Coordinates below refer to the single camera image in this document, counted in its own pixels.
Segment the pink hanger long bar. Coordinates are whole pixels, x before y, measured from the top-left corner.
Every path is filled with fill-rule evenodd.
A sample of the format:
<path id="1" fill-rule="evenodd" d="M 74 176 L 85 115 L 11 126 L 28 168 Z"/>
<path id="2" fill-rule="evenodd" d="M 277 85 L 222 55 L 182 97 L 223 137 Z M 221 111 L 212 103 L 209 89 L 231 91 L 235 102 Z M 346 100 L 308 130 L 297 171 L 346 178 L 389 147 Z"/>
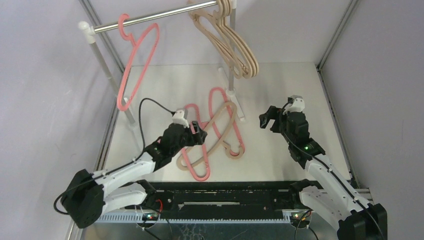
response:
<path id="1" fill-rule="evenodd" d="M 221 106 L 214 111 L 213 110 L 213 102 L 214 102 L 214 94 L 215 93 L 220 93 L 223 103 L 221 104 Z M 217 142 L 214 145 L 214 147 L 216 146 L 222 146 L 224 147 L 225 150 L 225 154 L 227 157 L 229 157 L 230 159 L 233 160 L 238 160 L 240 159 L 245 151 L 246 151 L 246 147 L 243 141 L 243 137 L 242 134 L 240 132 L 239 126 L 237 124 L 236 121 L 236 116 L 235 113 L 237 112 L 238 107 L 235 105 L 235 103 L 233 103 L 232 101 L 229 100 L 229 98 L 227 97 L 224 89 L 222 87 L 213 87 L 210 91 L 209 91 L 209 95 L 208 95 L 208 113 L 210 116 L 210 121 L 208 123 L 208 126 L 212 127 L 216 137 L 217 137 Z M 228 113 L 229 116 L 229 121 L 228 124 L 226 125 L 225 129 L 223 130 L 223 132 L 220 132 L 216 121 L 221 117 L 223 111 L 226 111 Z M 226 142 L 227 136 L 229 135 L 230 131 L 233 130 L 236 136 L 236 139 L 238 141 L 238 151 L 234 151 L 232 150 L 232 147 L 229 143 Z"/>

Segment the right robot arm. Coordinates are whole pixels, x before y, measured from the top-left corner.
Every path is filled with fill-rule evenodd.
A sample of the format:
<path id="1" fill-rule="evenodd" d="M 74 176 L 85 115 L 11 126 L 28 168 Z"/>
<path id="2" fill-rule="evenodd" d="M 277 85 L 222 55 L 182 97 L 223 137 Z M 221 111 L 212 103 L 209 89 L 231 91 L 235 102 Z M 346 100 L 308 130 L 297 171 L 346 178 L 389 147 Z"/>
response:
<path id="1" fill-rule="evenodd" d="M 380 204 L 363 197 L 334 167 L 325 150 L 310 136 L 309 123 L 300 110 L 270 106 L 259 115 L 259 126 L 281 134 L 292 159 L 323 188 L 303 179 L 291 185 L 289 203 L 316 212 L 336 231 L 339 240 L 388 239 L 388 215 Z"/>

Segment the beige hanger large hook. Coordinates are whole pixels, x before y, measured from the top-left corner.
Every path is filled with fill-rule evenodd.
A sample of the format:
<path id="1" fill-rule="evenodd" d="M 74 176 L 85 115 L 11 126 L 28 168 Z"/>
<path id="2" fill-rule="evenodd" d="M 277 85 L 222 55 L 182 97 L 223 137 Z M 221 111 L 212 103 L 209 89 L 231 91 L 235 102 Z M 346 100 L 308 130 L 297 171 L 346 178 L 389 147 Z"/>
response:
<path id="1" fill-rule="evenodd" d="M 227 124 L 227 126 L 225 127 L 223 133 L 220 133 L 217 125 L 216 125 L 216 121 L 219 120 L 221 114 L 223 113 L 224 110 L 228 111 L 229 114 L 229 122 Z M 223 103 L 219 109 L 215 112 L 215 114 L 211 114 L 210 117 L 211 119 L 208 122 L 200 122 L 199 126 L 201 127 L 202 130 L 204 130 L 205 132 L 207 132 L 209 129 L 213 129 L 215 132 L 215 135 L 217 136 L 217 141 L 216 143 L 210 148 L 207 149 L 206 144 L 203 144 L 202 147 L 202 157 L 199 158 L 198 160 L 196 160 L 195 162 L 190 162 L 189 156 L 188 156 L 188 152 L 190 152 L 192 150 L 191 147 L 187 147 L 187 148 L 183 148 L 181 150 L 181 155 L 178 157 L 178 159 L 176 160 L 176 165 L 177 167 L 182 170 L 182 171 L 189 171 L 190 174 L 192 175 L 192 177 L 197 180 L 197 181 L 205 181 L 211 173 L 211 169 L 209 166 L 209 157 L 219 148 L 219 147 L 224 147 L 225 148 L 225 154 L 228 158 L 233 159 L 233 160 L 237 160 L 240 159 L 244 153 L 245 153 L 245 145 L 243 143 L 243 139 L 240 133 L 240 130 L 238 129 L 238 125 L 236 122 L 236 115 L 237 115 L 237 106 L 235 103 L 228 101 Z M 230 133 L 230 130 L 234 130 L 235 135 L 238 139 L 239 142 L 239 152 L 234 152 L 232 151 L 232 147 L 230 144 L 228 144 L 227 142 L 225 142 L 228 134 Z M 204 176 L 200 176 L 196 173 L 194 167 L 198 166 L 199 164 L 204 163 L 205 165 L 205 175 Z"/>

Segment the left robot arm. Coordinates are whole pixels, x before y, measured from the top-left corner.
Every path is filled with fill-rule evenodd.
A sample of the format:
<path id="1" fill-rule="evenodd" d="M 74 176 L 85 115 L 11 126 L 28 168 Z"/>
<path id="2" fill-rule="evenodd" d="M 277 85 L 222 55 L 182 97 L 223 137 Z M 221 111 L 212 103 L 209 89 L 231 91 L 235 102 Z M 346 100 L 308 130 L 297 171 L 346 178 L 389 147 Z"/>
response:
<path id="1" fill-rule="evenodd" d="M 60 203 L 80 229 L 123 207 L 141 205 L 149 209 L 156 203 L 156 190 L 141 177 L 169 164 L 181 149 L 202 145 L 207 135 L 197 121 L 189 127 L 172 123 L 135 160 L 109 171 L 78 171 Z"/>

